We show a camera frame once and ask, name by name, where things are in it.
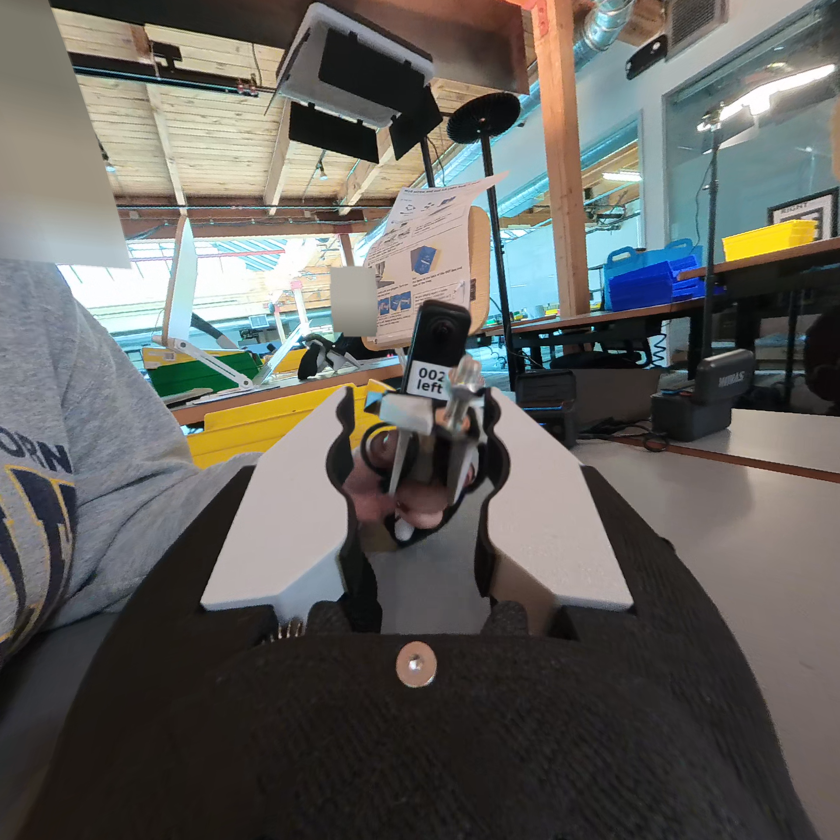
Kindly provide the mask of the black framed picture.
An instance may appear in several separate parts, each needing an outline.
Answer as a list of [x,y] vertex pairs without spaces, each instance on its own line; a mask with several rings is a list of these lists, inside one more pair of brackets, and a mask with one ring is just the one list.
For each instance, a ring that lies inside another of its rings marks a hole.
[[767,222],[774,225],[802,219],[815,221],[814,240],[823,241],[838,236],[838,207],[839,187],[835,186],[795,201],[769,207]]

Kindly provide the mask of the studio light on stand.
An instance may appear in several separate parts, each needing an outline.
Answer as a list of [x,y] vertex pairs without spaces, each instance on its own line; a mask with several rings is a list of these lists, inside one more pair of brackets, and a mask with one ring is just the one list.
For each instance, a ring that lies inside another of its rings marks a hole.
[[708,193],[707,210],[707,242],[706,242],[706,268],[704,279],[704,297],[701,313],[700,330],[700,356],[703,361],[712,355],[712,321],[713,309],[716,298],[717,275],[716,247],[717,247],[717,221],[718,221],[718,197],[719,197],[719,154],[721,151],[721,132],[723,124],[730,120],[733,114],[742,109],[742,106],[727,105],[720,101],[711,108],[705,115],[705,123],[710,135],[710,161],[708,165],[706,189]]

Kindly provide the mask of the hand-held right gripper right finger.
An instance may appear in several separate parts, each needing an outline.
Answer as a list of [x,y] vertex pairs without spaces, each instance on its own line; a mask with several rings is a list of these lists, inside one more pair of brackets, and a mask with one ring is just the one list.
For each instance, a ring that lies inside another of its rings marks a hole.
[[530,634],[547,634],[566,606],[625,613],[634,606],[582,464],[495,387],[486,391],[487,477],[479,511],[479,593],[515,602]]

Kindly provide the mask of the green storage bin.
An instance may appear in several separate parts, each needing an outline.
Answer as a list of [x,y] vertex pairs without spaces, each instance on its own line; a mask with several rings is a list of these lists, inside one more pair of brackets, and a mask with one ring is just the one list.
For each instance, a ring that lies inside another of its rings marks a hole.
[[[210,350],[208,353],[250,380],[254,379],[261,368],[261,362],[246,350]],[[160,397],[205,388],[210,389],[212,393],[218,393],[236,387],[232,380],[212,370],[204,362],[160,346],[142,348],[142,361],[150,382]]]

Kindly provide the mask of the small yellow bin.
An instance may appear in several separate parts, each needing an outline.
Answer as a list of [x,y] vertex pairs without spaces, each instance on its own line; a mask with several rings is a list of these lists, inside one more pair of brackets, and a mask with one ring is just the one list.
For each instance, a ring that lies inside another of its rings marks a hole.
[[725,237],[725,260],[739,261],[808,245],[816,241],[820,229],[821,223],[815,219],[797,218]]

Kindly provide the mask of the dark wooden table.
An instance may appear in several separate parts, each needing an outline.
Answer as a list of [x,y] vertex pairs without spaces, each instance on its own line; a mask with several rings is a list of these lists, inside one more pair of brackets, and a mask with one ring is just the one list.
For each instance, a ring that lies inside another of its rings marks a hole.
[[838,264],[839,237],[834,237],[714,266],[715,283],[726,291],[715,296],[715,304],[737,307],[736,347],[754,350],[760,304],[783,292],[792,303],[796,292],[837,286]]

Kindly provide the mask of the black battery charger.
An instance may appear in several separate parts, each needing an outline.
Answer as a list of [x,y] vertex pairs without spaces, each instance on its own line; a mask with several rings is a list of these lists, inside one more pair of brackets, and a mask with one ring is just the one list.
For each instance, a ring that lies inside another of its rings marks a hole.
[[749,391],[755,356],[731,350],[698,363],[692,385],[652,396],[650,420],[655,434],[690,443],[729,427],[736,401]]

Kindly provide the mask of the silver air duct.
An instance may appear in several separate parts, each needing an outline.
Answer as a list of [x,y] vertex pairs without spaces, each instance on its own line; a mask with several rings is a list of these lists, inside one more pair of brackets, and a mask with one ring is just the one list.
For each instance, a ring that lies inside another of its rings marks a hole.
[[617,41],[634,13],[635,1],[598,1],[574,27],[574,65],[584,67]]

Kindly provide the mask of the stack of blue bins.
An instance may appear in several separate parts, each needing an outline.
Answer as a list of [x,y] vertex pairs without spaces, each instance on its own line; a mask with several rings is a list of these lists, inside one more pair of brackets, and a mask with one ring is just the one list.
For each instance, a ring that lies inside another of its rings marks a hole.
[[624,247],[613,251],[603,268],[604,309],[620,312],[703,298],[701,277],[679,278],[705,265],[703,249],[690,238],[682,238],[656,250]]

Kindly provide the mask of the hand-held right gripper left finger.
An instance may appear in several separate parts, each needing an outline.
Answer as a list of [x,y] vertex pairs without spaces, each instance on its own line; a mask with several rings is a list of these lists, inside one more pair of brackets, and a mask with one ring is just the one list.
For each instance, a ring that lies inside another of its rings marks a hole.
[[338,602],[352,628],[380,632],[376,580],[344,483],[354,459],[354,395],[341,386],[264,454],[201,597],[209,612],[270,607],[304,623]]

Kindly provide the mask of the yellow storage bin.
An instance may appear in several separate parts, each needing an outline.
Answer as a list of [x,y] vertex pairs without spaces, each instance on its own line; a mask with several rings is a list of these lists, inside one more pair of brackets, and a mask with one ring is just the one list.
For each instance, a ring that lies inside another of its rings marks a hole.
[[203,430],[185,436],[194,464],[204,469],[235,455],[266,452],[339,389],[320,388],[207,414]]

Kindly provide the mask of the wooden post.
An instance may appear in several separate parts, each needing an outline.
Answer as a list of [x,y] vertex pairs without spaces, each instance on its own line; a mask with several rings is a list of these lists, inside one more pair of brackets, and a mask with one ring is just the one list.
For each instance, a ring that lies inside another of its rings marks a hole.
[[560,315],[569,318],[590,311],[572,1],[536,2],[532,28]]

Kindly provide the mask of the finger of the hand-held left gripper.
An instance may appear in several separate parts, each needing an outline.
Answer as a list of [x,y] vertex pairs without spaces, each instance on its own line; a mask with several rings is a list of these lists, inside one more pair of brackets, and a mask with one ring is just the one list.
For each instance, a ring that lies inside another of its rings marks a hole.
[[364,432],[364,458],[369,463],[371,438],[381,431],[396,432],[396,450],[390,471],[377,468],[382,488],[394,497],[410,476],[421,454],[423,438],[432,437],[434,404],[423,396],[399,392],[373,392],[366,396],[364,411],[377,422]]
[[485,429],[485,408],[487,389],[477,396],[469,406],[471,427],[467,437],[451,439],[451,490],[463,491],[476,476],[480,459],[487,448]]

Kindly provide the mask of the person's torso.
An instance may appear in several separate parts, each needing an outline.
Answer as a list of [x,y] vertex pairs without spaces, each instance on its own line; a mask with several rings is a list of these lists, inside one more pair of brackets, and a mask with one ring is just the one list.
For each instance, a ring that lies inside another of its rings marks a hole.
[[58,269],[2,260],[2,665],[126,598],[195,517],[152,386]]

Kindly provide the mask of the wall air vent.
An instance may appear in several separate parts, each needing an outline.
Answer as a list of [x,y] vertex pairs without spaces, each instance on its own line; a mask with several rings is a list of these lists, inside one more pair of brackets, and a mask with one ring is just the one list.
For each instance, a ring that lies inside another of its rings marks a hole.
[[729,1],[667,1],[667,60],[671,60],[728,21]]

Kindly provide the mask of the silver hex bolt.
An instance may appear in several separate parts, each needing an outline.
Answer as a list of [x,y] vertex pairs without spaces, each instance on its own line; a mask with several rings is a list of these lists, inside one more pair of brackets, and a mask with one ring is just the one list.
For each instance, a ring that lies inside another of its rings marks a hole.
[[480,362],[465,353],[460,362],[448,372],[446,408],[451,413],[467,413],[470,404],[483,392],[484,387]]

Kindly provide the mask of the black floor lamp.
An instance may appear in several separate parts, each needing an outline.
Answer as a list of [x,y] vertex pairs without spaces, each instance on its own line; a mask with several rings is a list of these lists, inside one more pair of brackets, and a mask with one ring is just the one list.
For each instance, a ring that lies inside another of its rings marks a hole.
[[[517,96],[505,91],[488,93],[474,98],[458,108],[448,119],[448,137],[457,144],[478,143],[486,178],[494,175],[490,142],[507,132],[519,119],[521,104]],[[495,251],[497,284],[499,291],[502,336],[507,352],[507,371],[512,392],[516,390],[518,362],[513,347],[511,315],[508,300],[507,277],[501,243],[500,217],[498,213],[497,189],[487,189],[490,229]]]

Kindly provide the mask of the wooden work table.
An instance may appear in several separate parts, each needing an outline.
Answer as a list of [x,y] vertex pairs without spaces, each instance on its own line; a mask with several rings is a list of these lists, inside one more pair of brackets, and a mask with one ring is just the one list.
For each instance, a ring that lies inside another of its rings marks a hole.
[[199,401],[178,408],[173,416],[181,426],[204,421],[206,415],[241,406],[270,402],[287,396],[298,396],[310,392],[333,389],[345,385],[365,385],[369,380],[384,382],[402,376],[403,366],[396,357],[374,360],[361,370],[346,374],[331,374],[307,381],[283,381],[278,385],[260,387],[248,392],[237,392],[219,396],[218,399]]

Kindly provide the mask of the black label printer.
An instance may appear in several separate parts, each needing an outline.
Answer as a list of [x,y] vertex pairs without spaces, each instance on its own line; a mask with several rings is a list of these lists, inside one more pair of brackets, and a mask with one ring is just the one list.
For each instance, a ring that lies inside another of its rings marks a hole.
[[518,376],[516,404],[567,449],[577,444],[580,419],[572,370],[531,371]]

